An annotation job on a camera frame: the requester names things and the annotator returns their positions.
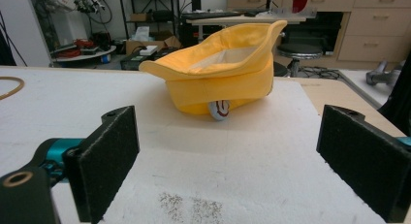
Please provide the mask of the black round stool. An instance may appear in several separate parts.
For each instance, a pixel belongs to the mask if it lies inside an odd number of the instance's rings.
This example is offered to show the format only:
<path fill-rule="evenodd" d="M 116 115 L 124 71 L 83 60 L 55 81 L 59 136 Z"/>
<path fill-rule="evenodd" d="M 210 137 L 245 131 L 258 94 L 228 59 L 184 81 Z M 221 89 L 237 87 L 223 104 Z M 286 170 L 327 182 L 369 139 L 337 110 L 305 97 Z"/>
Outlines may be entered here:
<path fill-rule="evenodd" d="M 301 60 L 318 59 L 323 55 L 320 48 L 305 44 L 281 44 L 276 51 L 279 55 L 292 59 L 288 65 L 291 78 L 298 75 Z"/>

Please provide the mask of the light wooden desk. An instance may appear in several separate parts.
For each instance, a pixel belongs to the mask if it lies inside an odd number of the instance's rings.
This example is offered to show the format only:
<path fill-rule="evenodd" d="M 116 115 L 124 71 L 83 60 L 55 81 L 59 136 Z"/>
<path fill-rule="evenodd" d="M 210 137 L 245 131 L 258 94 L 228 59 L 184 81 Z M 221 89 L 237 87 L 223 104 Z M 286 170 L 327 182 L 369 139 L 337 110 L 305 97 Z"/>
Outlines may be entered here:
<path fill-rule="evenodd" d="M 186 22 L 192 24 L 193 26 L 199 27 L 199 37 L 201 40 L 204 37 L 203 28 L 206 25 L 218 25 L 218 26 L 233 26 L 243 23 L 269 23 L 272 24 L 278 20 L 287 20 L 291 24 L 299 24 L 300 22 L 307 21 L 310 18 L 316 17 L 316 14 L 313 13 L 308 16 L 300 14 L 290 14 L 290 13 L 270 13 L 262 12 L 252 16 L 250 13 L 246 13 L 240 16 L 222 16 L 219 13 L 219 17 L 210 17 L 210 18 L 198 18 L 191 19 L 186 18 Z"/>

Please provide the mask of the cardboard box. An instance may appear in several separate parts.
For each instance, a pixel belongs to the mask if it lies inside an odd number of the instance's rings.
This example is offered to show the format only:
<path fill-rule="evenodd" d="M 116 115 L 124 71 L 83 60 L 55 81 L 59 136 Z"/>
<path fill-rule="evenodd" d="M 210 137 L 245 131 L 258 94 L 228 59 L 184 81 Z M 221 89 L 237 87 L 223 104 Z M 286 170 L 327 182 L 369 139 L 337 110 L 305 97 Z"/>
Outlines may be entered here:
<path fill-rule="evenodd" d="M 142 47 L 157 46 L 163 48 L 181 48 L 180 40 L 170 31 L 150 32 L 147 41 L 127 40 L 126 54 L 129 55 Z"/>

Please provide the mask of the yellow cloth hat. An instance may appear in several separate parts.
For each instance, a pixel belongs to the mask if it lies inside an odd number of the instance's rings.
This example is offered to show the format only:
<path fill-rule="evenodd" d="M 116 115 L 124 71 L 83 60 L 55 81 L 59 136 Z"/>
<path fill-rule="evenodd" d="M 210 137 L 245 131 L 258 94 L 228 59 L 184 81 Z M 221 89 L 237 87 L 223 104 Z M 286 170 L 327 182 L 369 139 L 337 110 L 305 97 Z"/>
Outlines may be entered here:
<path fill-rule="evenodd" d="M 234 25 L 193 47 L 146 60 L 139 69 L 165 81 L 179 111 L 224 119 L 271 93 L 272 49 L 286 25 L 285 20 Z"/>

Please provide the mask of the white foam mat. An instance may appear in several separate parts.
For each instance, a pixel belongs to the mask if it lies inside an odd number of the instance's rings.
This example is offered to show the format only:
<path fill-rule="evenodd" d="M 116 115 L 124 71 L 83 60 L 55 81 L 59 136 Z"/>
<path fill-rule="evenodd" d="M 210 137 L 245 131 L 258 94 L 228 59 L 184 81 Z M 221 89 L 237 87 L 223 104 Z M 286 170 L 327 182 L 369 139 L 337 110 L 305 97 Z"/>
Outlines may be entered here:
<path fill-rule="evenodd" d="M 0 176 L 49 138 L 84 138 L 134 106 L 141 151 L 104 224 L 385 224 L 316 150 L 321 118 L 302 87 L 217 121 L 179 112 L 146 73 L 0 67 L 25 81 L 0 100 Z"/>

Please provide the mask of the black keyboard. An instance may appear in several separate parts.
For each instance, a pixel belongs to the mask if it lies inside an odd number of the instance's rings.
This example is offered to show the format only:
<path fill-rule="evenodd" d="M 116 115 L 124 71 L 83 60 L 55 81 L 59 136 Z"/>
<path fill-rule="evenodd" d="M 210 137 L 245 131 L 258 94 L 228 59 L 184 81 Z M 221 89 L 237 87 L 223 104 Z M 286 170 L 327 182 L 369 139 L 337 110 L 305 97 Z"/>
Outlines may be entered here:
<path fill-rule="evenodd" d="M 241 16 L 242 13 L 239 12 L 204 12 L 204 13 L 186 13 L 182 14 L 183 19 L 197 20 L 206 18 L 219 18 L 219 17 L 231 17 L 231 16 Z"/>

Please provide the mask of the grey handheld tool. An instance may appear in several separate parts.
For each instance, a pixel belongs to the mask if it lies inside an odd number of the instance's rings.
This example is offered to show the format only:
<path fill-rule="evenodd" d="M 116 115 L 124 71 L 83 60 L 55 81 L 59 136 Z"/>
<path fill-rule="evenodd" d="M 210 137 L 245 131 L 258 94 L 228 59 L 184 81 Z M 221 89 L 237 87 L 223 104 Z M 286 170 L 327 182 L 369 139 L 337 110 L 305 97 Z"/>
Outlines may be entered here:
<path fill-rule="evenodd" d="M 401 61 L 391 71 L 386 71 L 388 62 L 386 60 L 381 61 L 378 67 L 365 74 L 366 83 L 369 85 L 376 85 L 378 83 L 385 83 L 388 86 L 394 86 L 401 70 L 405 64 L 405 61 Z"/>

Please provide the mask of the round white side table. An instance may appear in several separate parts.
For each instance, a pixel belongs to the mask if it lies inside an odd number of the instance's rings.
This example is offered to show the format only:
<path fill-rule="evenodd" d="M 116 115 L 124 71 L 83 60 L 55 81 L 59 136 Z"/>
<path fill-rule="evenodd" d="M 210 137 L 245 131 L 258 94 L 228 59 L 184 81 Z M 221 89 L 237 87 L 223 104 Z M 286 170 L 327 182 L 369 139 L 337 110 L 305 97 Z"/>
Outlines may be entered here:
<path fill-rule="evenodd" d="M 115 52 L 116 46 L 111 46 L 109 50 L 98 50 L 94 54 L 78 55 L 75 57 L 57 57 L 52 59 L 52 63 L 59 67 L 77 67 L 91 64 L 108 64 L 111 62 L 111 55 Z"/>

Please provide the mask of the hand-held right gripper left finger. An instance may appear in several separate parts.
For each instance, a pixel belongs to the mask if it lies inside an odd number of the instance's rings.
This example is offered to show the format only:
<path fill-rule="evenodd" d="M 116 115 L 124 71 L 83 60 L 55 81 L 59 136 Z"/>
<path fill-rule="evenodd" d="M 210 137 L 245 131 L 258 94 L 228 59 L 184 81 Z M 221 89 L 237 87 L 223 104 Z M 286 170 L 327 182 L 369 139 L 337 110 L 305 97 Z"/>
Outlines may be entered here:
<path fill-rule="evenodd" d="M 135 108 L 105 113 L 102 124 L 63 154 L 79 220 L 103 219 L 140 152 Z"/>

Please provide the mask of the black metal shelf rack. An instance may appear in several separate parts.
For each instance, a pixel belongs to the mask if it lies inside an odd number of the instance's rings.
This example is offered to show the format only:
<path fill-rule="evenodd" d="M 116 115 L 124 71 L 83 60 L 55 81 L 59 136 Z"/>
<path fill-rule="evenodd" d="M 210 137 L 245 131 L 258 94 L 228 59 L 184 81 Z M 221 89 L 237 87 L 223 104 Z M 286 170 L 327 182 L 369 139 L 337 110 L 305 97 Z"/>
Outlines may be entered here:
<path fill-rule="evenodd" d="M 201 0 L 119 0 L 123 26 L 130 38 L 139 26 L 149 26 L 153 32 L 168 28 L 178 35 L 183 11 L 198 10 Z"/>

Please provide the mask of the beige drawer cabinet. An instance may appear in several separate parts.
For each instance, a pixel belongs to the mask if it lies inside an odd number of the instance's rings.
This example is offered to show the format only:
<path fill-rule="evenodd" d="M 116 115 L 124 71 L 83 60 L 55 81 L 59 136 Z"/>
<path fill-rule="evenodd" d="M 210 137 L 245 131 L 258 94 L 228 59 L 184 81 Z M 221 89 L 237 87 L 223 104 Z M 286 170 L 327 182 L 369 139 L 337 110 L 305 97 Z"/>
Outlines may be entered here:
<path fill-rule="evenodd" d="M 308 0 L 318 13 L 341 13 L 332 55 L 306 66 L 371 69 L 383 60 L 391 66 L 411 51 L 411 0 Z"/>

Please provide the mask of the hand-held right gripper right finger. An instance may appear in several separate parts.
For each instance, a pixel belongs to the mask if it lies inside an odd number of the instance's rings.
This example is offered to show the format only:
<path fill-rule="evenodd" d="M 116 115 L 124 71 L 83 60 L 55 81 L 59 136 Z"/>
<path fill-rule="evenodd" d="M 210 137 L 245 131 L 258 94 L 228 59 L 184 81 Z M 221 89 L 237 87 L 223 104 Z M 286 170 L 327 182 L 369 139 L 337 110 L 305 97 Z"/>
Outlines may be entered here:
<path fill-rule="evenodd" d="M 317 152 L 385 221 L 411 207 L 411 145 L 365 121 L 359 112 L 325 105 Z"/>

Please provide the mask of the dark cloth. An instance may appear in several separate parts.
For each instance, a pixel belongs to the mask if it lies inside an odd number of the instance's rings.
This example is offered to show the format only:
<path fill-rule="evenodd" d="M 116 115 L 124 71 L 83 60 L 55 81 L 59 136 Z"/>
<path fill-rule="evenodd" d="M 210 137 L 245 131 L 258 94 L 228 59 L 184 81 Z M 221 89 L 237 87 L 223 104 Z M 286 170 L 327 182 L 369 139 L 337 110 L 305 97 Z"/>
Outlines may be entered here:
<path fill-rule="evenodd" d="M 378 111 L 404 135 L 411 137 L 411 52 L 387 102 Z"/>

